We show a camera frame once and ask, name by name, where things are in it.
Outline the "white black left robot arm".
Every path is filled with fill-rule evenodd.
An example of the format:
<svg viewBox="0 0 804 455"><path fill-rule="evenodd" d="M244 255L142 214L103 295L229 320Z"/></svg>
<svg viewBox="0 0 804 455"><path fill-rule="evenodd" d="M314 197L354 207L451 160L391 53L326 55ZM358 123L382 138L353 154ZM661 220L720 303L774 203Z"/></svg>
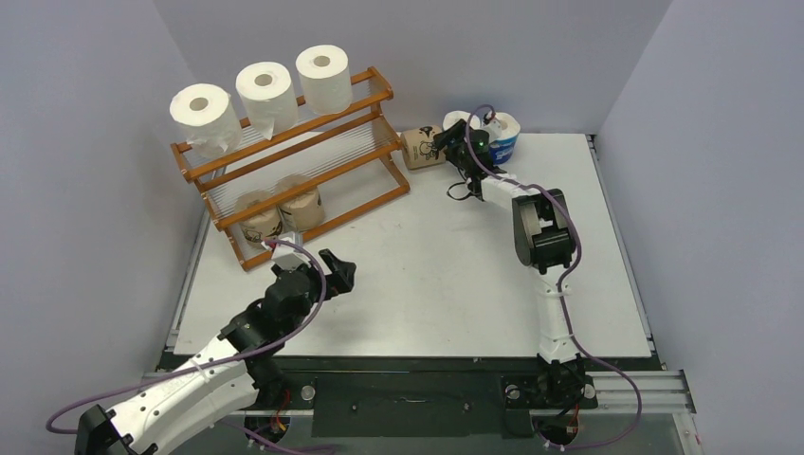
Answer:
<svg viewBox="0 0 804 455"><path fill-rule="evenodd" d="M322 302L349 293L356 264L322 249L293 249L275 261L275 281L178 371L138 387L109 409L95 405L78 423L77 454L170 454L233 411L276 405L282 374L273 360Z"/></svg>

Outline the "brown roll plain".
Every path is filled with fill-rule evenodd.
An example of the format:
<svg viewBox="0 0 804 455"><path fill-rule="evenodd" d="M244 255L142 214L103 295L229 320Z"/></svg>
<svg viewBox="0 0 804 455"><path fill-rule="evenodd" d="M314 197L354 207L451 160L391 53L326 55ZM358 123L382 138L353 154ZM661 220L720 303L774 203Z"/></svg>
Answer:
<svg viewBox="0 0 804 455"><path fill-rule="evenodd" d="M293 190L309 178L300 174L291 174L278 181L276 192ZM325 220L325 211L317 187L300 193L279 205L285 227L289 231L304 232L320 226Z"/></svg>

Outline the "brown roll black print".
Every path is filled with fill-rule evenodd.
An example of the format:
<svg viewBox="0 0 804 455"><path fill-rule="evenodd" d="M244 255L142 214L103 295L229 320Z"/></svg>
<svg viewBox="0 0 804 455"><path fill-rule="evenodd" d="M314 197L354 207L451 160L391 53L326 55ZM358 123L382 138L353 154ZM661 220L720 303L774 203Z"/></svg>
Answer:
<svg viewBox="0 0 804 455"><path fill-rule="evenodd" d="M270 191L249 191L238 197L235 210L250 209L263 203L272 196ZM240 224L240 229L250 245L261 247L264 239L276 239L283 231L283 218L276 207L266 209L247 218Z"/></svg>

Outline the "white toilet paper roll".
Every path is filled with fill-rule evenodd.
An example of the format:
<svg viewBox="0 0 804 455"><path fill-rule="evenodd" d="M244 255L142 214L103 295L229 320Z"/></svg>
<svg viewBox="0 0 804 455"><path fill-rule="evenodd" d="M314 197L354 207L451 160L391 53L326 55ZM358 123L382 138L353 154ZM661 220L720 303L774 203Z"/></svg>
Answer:
<svg viewBox="0 0 804 455"><path fill-rule="evenodd" d="M297 97L291 75L283 64L250 64L238 73L235 87L250 126L265 139L272 139L297 124Z"/></svg>
<svg viewBox="0 0 804 455"><path fill-rule="evenodd" d="M216 159L234 152L243 131L230 94L209 83L189 85L174 95L170 107L186 142L199 155Z"/></svg>
<svg viewBox="0 0 804 455"><path fill-rule="evenodd" d="M349 60L336 45L314 45L296 59L305 103L320 116L346 110L353 102Z"/></svg>

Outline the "orange wooden tiered shelf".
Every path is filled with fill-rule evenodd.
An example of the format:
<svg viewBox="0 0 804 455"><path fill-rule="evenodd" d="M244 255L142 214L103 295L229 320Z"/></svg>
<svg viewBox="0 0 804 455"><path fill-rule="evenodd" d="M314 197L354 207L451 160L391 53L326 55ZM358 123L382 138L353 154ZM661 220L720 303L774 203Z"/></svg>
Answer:
<svg viewBox="0 0 804 455"><path fill-rule="evenodd" d="M207 158L187 142L172 144L181 175L199 191L210 224L227 236L245 271L271 255L247 241L246 223L305 191L318 191L325 213L320 225L304 231L306 241L410 191L393 161L402 141L382 111L393 99L392 86L373 66L351 83L355 100L345 111L318 116L298 97L299 124L272 139L241 119L242 142L231 154Z"/></svg>

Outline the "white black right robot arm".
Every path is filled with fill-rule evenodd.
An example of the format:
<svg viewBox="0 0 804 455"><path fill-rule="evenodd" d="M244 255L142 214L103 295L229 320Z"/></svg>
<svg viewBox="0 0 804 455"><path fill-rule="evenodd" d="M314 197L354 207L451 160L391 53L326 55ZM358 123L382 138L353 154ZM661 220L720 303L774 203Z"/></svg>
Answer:
<svg viewBox="0 0 804 455"><path fill-rule="evenodd" d="M490 135L457 121L433 137L432 148L465 179L468 195L507 209L518 260L535 276L539 375L528 390L539 405L565 414L584 397L585 375L566 308L567 274L575 268L576 229L562 191L525 185L493 162Z"/></svg>

